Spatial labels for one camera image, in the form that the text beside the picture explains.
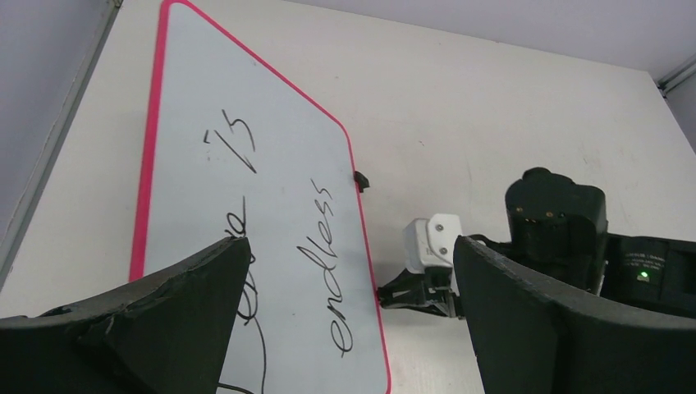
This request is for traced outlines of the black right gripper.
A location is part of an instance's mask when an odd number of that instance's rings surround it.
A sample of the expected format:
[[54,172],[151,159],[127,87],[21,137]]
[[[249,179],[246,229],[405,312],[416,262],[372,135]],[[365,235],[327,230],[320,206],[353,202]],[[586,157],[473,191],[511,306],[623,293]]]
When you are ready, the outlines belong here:
[[596,186],[534,167],[506,191],[511,238],[471,239],[527,268],[591,294],[598,294],[605,271],[607,205]]

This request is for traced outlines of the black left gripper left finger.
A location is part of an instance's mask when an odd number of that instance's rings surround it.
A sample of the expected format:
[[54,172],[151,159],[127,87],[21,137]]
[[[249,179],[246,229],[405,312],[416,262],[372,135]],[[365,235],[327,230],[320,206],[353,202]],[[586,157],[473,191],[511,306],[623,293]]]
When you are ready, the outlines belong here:
[[214,393],[251,260],[245,238],[40,316],[1,321],[4,393]]

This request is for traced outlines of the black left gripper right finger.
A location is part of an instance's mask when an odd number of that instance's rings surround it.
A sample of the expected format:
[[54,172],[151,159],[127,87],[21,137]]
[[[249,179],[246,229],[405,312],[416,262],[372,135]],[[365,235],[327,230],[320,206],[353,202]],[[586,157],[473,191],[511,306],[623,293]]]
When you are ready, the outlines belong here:
[[694,392],[693,319],[604,299],[467,236],[454,268],[485,392]]

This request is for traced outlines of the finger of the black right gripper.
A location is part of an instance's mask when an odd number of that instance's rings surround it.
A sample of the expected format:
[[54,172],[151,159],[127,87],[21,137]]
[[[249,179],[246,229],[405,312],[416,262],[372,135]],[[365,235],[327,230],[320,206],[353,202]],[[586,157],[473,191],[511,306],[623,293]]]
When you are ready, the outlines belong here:
[[425,310],[433,306],[425,273],[401,271],[394,279],[377,289],[380,306],[384,309]]

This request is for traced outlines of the pink-framed whiteboard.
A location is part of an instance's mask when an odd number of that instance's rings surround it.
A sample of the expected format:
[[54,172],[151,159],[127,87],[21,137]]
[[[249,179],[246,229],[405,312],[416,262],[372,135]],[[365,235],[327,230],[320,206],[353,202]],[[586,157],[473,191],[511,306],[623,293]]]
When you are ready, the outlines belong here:
[[130,279],[248,239],[216,392],[391,390],[354,173],[334,116],[193,3],[162,2]]

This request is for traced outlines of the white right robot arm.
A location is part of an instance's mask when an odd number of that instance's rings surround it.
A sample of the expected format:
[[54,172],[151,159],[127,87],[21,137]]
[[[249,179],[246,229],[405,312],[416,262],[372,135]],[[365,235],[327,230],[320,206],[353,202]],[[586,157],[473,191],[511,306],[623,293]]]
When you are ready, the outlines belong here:
[[[543,167],[527,170],[507,189],[508,242],[474,239],[527,268],[603,298],[651,311],[695,315],[695,244],[608,230],[605,193]],[[380,286],[385,309],[462,318],[453,290],[453,214],[417,218],[404,231],[405,269]]]

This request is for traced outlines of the black whiteboard clip upper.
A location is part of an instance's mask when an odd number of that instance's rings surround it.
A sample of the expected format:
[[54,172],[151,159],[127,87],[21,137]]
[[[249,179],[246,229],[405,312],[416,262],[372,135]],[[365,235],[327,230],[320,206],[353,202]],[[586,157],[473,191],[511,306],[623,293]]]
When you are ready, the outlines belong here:
[[369,179],[362,172],[354,171],[353,178],[360,194],[370,187]]

